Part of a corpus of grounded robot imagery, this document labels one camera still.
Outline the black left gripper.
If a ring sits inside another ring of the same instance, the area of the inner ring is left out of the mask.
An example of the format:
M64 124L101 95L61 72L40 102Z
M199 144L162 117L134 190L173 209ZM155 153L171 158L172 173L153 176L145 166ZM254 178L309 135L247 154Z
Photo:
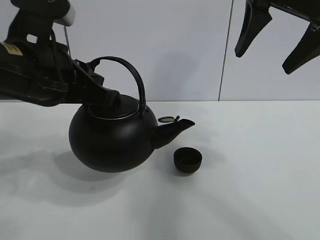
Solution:
M70 58L55 41L0 44L0 97L44 107L91 104L109 107L121 101L117 90L98 85L84 63Z

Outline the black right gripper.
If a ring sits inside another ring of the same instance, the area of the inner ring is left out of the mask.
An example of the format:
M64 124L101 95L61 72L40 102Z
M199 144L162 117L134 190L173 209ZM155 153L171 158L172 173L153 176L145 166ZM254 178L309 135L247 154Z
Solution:
M234 52L241 58L256 36L273 19L276 8L310 22L301 40L282 68L287 75L320 55L320 0L246 0L242 28Z

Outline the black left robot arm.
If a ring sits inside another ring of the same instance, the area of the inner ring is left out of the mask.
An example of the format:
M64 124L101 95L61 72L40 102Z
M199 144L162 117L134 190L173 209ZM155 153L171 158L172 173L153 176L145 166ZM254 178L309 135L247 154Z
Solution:
M18 12L0 44L0 94L39 106L92 104L109 107L120 93L101 86L91 66L74 60L56 40L53 24L74 22L67 0L14 0Z

